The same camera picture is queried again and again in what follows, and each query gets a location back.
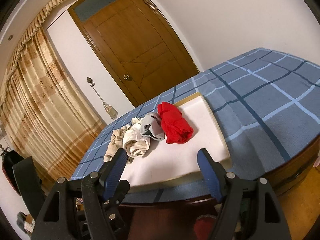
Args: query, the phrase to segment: beige curtain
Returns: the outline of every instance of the beige curtain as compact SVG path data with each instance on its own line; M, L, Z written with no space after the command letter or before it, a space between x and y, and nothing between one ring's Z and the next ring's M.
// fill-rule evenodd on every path
M13 51L12 57L10 58L7 71L12 71L17 65L17 62L20 58L20 53L24 48L24 45L35 35L36 31L41 27L44 20L50 14L53 8L59 4L65 2L66 0L50 0L42 10L37 14L34 20L30 23L29 27L26 29L22 35L18 45Z
M25 44L0 88L0 119L14 148L32 156L46 188L69 178L103 124L61 67L44 31Z

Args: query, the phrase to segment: hanging wall ornament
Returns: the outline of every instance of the hanging wall ornament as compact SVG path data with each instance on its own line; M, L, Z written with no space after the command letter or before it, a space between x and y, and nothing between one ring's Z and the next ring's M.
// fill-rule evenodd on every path
M95 90L95 88L93 87L95 85L95 83L93 82L93 80L91 78L87 78L87 82L90 84L90 86L93 88L93 90L96 92L96 94L98 95L98 97L101 99L104 109L107 111L107 113L110 115L111 119L114 120L117 118L118 112L116 111L116 109L114 109L111 105L108 105L103 99L102 97L99 95L99 93Z

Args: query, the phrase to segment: blue gripper pad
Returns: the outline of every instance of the blue gripper pad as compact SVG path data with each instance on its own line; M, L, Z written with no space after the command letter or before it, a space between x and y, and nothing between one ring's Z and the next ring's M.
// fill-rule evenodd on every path
M113 197L116 191L122 172L127 164L126 151L124 149L118 149L109 164L113 164L113 167L111 168L111 171L104 183L104 192L102 197L105 201Z
M221 193L220 182L212 166L210 165L208 158L210 158L211 161L213 160L209 154L205 155L204 151L207 152L206 149L201 149L198 151L198 155L197 155L198 165L204 177L205 183L209 189L210 195L213 198L215 198L218 201L218 203L221 203L223 199L223 195Z

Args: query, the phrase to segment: rolled clothing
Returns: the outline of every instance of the rolled clothing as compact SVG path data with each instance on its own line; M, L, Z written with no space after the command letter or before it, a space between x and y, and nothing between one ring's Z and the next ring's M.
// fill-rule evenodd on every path
M104 162L111 161L112 157L116 154L119 148L123 148L123 138L128 129L131 126L127 124L126 126L121 127L120 129L116 129L112 131L111 141L108 145L108 149L103 157Z
M140 134L153 140L164 140L164 131L161 127L161 119L157 113L148 113L141 121Z
M157 108L161 118L161 127L167 136L166 143L185 143L191 139L193 128L182 117L177 107L162 102Z
M150 146L150 138L140 134L141 122L143 118L132 118L132 127L126 131L123 137L123 148L129 156L130 162L136 157L142 157Z

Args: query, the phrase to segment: tablecloth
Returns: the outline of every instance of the tablecloth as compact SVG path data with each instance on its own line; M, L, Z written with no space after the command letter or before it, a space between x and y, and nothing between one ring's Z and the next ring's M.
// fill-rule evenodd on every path
M195 92L208 102L227 143L233 167L256 179L289 161L320 133L320 67L279 51L254 49L214 66L131 110L106 126L71 179L97 171L114 129ZM208 194L203 180L127 194L124 202L188 199Z

